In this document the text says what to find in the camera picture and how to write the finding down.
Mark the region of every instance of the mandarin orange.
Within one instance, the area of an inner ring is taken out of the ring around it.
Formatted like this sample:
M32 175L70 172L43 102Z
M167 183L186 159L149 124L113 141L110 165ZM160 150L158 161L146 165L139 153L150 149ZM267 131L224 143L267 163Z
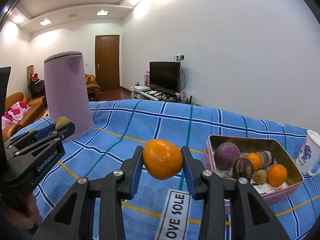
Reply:
M260 168L261 160L256 153L249 153L245 158L252 162L255 171L257 171Z
M173 177L181 171L183 166L183 157L179 148L163 139L147 142L142 159L149 174L159 180Z
M270 185L274 187L279 187L285 182L287 176L287 169L283 165L273 165L268 171L268 182Z

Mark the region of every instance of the kiwi fruit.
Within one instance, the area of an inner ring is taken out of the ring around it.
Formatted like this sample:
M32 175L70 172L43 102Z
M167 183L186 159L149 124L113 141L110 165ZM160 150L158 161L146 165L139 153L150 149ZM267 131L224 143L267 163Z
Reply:
M264 170L258 170L253 174L256 183L262 184L267 181L267 173Z
M69 123L70 120L65 117L65 116L60 116L56 122L56 126L55 126L55 129L59 129L60 127L66 125L67 123Z

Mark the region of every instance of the pink tin box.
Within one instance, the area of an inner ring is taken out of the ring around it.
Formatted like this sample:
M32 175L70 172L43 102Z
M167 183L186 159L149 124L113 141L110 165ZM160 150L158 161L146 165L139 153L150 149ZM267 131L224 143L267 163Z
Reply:
M259 189L256 190L261 194L262 198L268 205L272 205L281 200L287 199L303 182L303 176L294 164L286 150L274 139L257 139L257 138L242 138L242 137L231 137L221 135L210 135L205 144L203 164L208 170L218 173L218 168L214 161L214 152L216 148L225 142L234 143L242 153L259 152L259 151L270 151L277 164L282 164L288 172L286 182L280 188L270 188L269 193L260 193ZM230 212L230 206L228 208L228 200L225 200L226 212Z

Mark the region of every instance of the metal screw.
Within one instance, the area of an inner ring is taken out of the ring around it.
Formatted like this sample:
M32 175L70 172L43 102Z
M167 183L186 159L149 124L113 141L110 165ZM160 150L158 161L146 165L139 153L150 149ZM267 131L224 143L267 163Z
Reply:
M248 183L248 180L246 178L240 178L239 182L244 185Z
M123 174L123 171L121 171L121 170L115 170L113 172L113 175L115 175L115 176L121 176L122 174Z
M79 183L79 184L84 184L84 183L86 183L86 182L87 182L87 179L84 178L84 177L78 179L78 183Z
M202 171L202 174L203 174L204 176L206 176L206 177L209 177L209 176L212 175L212 171L210 171L210 170L204 170L204 171Z

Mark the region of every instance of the stacked clothes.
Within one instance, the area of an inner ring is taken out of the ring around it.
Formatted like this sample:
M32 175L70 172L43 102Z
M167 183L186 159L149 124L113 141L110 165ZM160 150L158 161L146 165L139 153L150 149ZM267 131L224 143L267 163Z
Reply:
M41 96L45 96L45 87L44 87L44 79L39 78L38 74L31 73L30 82L29 82L29 90L32 98L38 98Z

